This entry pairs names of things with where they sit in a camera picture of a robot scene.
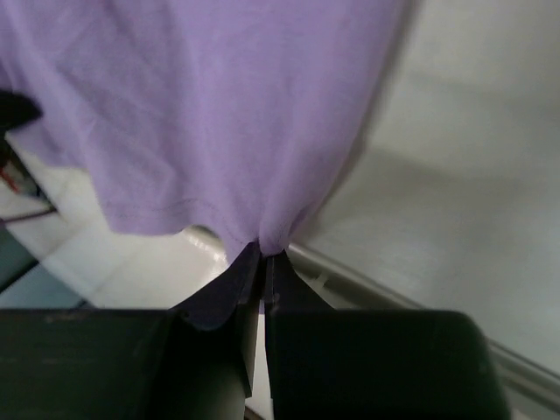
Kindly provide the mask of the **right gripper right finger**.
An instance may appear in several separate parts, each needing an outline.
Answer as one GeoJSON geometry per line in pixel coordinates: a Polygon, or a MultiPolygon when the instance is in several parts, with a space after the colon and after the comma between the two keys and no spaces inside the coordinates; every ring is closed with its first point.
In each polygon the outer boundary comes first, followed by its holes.
{"type": "Polygon", "coordinates": [[[277,419],[508,419],[481,330],[456,311],[335,309],[266,261],[265,349],[277,419]]]}

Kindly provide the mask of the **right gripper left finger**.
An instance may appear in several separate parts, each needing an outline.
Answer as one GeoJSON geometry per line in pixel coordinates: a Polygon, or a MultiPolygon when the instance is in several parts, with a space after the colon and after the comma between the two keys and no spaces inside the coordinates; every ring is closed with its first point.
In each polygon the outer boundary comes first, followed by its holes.
{"type": "Polygon", "coordinates": [[[250,243],[169,309],[4,309],[4,419],[240,419],[262,256],[250,243]]]}

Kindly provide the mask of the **purple t-shirt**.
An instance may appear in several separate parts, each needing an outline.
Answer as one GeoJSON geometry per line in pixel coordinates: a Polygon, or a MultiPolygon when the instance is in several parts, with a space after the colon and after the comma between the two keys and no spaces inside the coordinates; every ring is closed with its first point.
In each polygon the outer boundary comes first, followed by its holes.
{"type": "Polygon", "coordinates": [[[404,1],[4,1],[14,142],[87,171],[110,227],[280,252],[327,195],[404,1]]]}

